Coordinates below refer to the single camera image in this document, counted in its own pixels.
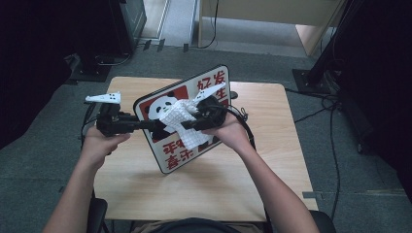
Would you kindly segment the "person's dark shirt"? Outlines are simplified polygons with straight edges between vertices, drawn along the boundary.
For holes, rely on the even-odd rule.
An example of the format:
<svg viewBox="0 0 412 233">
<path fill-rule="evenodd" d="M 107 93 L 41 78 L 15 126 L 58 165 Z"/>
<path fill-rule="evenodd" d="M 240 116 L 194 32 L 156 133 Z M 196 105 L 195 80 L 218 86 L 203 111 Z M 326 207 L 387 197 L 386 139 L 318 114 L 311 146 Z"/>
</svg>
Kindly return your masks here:
<svg viewBox="0 0 412 233">
<path fill-rule="evenodd" d="M 233 227 L 211 219 L 190 217 L 161 224 L 152 233 L 240 233 Z"/>
</svg>

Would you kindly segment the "white waffle cloth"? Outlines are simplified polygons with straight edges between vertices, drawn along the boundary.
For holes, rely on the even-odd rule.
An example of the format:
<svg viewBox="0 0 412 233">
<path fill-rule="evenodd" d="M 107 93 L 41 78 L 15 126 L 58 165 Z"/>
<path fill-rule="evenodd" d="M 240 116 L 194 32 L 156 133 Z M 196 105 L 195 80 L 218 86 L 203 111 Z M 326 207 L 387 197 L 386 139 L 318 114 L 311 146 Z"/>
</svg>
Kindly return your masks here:
<svg viewBox="0 0 412 233">
<path fill-rule="evenodd" d="M 188 99 L 178 100 L 171 106 L 165 114 L 162 114 L 159 120 L 168 127 L 174 129 L 184 146 L 188 150 L 192 150 L 198 146 L 201 146 L 209 142 L 212 137 L 207 134 L 203 134 L 200 131 L 196 131 L 193 128 L 186 129 L 182 123 L 184 121 L 193 121 L 195 117 L 193 114 L 197 113 L 196 102 Z"/>
</svg>

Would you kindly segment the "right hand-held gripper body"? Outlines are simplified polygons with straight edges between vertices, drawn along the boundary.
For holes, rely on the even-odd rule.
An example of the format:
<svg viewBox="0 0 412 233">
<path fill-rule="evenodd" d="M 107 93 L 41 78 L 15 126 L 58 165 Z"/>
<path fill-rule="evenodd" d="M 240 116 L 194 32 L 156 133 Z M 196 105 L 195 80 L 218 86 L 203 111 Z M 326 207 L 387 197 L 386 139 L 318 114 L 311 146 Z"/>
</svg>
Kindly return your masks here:
<svg viewBox="0 0 412 233">
<path fill-rule="evenodd" d="M 225 112 L 223 105 L 219 102 L 215 93 L 225 87 L 225 83 L 219 83 L 212 87 L 200 90 L 194 98 L 198 112 L 194 115 L 195 120 L 202 120 L 201 130 L 218 127 L 224 122 Z"/>
</svg>

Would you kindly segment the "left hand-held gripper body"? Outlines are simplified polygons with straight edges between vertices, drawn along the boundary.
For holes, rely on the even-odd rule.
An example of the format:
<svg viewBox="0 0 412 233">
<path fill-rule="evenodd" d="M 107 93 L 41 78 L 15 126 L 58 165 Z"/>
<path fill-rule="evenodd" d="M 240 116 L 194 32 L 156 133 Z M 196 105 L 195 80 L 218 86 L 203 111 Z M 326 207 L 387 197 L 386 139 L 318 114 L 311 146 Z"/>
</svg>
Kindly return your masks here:
<svg viewBox="0 0 412 233">
<path fill-rule="evenodd" d="M 139 129 L 137 117 L 120 110 L 121 94 L 119 91 L 87 96 L 86 101 L 101 104 L 96 116 L 96 128 L 106 137 L 132 133 Z"/>
</svg>

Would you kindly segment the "light wooden cabinet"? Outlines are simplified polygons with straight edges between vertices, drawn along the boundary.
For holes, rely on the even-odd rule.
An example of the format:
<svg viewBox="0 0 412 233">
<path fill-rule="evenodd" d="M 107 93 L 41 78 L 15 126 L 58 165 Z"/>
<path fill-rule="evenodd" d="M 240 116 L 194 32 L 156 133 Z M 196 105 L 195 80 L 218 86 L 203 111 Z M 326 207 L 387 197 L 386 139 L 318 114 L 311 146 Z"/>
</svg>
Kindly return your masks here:
<svg viewBox="0 0 412 233">
<path fill-rule="evenodd" d="M 307 55 L 313 55 L 327 30 L 340 19 L 347 0 L 199 0 L 202 18 L 217 17 L 294 24 Z"/>
</svg>

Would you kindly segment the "dark curtain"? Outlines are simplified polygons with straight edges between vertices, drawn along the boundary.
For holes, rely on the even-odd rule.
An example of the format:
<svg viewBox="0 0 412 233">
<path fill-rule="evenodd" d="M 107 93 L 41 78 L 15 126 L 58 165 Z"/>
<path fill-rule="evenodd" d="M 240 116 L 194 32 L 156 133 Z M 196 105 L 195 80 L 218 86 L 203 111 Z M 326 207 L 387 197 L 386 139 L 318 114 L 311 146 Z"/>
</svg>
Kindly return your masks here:
<svg viewBox="0 0 412 233">
<path fill-rule="evenodd" d="M 0 0 L 0 149 L 29 128 L 71 76 L 66 57 L 91 58 L 81 40 L 96 0 Z"/>
<path fill-rule="evenodd" d="M 412 202 L 412 0 L 350 0 L 334 39 L 339 85 L 366 117 L 365 142 Z"/>
</svg>

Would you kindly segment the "panda picture sign board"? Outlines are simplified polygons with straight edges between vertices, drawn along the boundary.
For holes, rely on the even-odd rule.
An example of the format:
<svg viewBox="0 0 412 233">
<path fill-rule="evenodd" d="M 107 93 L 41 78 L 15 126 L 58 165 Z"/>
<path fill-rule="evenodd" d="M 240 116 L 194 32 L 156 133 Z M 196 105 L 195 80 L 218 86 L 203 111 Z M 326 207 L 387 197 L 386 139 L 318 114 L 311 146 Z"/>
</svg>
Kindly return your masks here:
<svg viewBox="0 0 412 233">
<path fill-rule="evenodd" d="M 178 100 L 194 101 L 200 90 L 219 83 L 225 83 L 225 87 L 218 90 L 215 96 L 225 108 L 231 104 L 229 72 L 225 65 L 218 65 L 197 76 L 172 83 L 137 99 L 134 103 L 134 113 L 139 120 L 159 120 L 160 116 L 170 110 Z M 164 174 L 175 171 L 220 143 L 217 137 L 210 135 L 212 139 L 209 142 L 188 150 L 178 133 L 162 122 L 160 129 L 146 129 L 144 134 L 159 169 Z"/>
</svg>

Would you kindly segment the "person's right hand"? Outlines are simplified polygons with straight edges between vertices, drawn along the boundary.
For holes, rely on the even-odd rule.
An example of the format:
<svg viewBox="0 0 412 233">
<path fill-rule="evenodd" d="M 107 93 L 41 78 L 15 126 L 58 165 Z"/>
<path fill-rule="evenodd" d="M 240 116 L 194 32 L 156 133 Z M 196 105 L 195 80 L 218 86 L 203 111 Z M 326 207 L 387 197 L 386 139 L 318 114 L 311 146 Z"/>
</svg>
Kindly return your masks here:
<svg viewBox="0 0 412 233">
<path fill-rule="evenodd" d="M 203 130 L 203 133 L 218 137 L 240 156 L 255 152 L 247 137 L 246 129 L 234 115 L 228 114 L 221 126 Z"/>
</svg>

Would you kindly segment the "black flat stand base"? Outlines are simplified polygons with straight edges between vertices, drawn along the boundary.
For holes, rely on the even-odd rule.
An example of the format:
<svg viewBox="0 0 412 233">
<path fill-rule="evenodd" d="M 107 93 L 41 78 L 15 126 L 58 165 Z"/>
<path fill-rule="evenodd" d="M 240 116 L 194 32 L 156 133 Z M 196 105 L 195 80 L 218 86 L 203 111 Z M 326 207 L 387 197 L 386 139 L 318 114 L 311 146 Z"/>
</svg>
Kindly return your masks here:
<svg viewBox="0 0 412 233">
<path fill-rule="evenodd" d="M 94 55 L 71 55 L 70 68 L 72 69 L 69 80 L 71 82 L 97 82 L 104 83 L 107 80 L 111 67 L 99 63 Z"/>
</svg>

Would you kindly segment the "black computer tower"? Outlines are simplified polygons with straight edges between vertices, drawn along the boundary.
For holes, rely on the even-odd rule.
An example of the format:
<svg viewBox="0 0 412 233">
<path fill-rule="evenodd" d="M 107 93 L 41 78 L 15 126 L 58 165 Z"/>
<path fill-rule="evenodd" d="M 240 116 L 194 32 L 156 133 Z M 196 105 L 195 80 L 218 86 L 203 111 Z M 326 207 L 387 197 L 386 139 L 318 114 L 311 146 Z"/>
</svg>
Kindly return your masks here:
<svg viewBox="0 0 412 233">
<path fill-rule="evenodd" d="M 117 45 L 121 54 L 132 54 L 147 21 L 143 0 L 110 0 Z"/>
</svg>

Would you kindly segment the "person's left hand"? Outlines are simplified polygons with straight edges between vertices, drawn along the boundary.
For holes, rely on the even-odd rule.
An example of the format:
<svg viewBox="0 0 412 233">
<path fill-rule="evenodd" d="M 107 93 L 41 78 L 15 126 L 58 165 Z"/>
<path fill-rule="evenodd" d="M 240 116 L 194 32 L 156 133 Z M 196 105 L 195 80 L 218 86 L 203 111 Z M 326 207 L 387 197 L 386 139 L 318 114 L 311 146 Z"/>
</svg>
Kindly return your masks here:
<svg viewBox="0 0 412 233">
<path fill-rule="evenodd" d="M 106 137 L 92 126 L 86 132 L 79 163 L 89 169 L 98 170 L 103 165 L 105 157 L 129 138 L 128 133 Z"/>
</svg>

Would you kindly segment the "black stand with slanted pole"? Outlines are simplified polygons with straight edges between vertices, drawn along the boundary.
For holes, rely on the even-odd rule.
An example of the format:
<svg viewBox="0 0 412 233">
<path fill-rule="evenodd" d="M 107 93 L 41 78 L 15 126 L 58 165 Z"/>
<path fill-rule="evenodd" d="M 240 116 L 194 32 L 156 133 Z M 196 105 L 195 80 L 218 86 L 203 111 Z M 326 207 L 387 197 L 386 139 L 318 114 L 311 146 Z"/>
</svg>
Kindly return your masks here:
<svg viewBox="0 0 412 233">
<path fill-rule="evenodd" d="M 324 47 L 318 60 L 310 70 L 292 69 L 293 78 L 299 93 L 330 93 L 325 72 L 328 68 L 341 61 L 341 59 L 335 55 L 335 41 L 339 37 L 342 25 L 345 24 L 345 19 L 352 8 L 353 1 L 354 0 L 339 0 L 339 4 L 334 10 L 332 18 L 327 22 L 326 26 L 304 30 L 304 33 L 307 35 L 319 34 L 320 38 L 314 44 L 315 49 L 316 46 L 321 44 L 328 29 L 330 27 L 334 28 L 334 32 L 330 34 L 328 44 Z"/>
</svg>

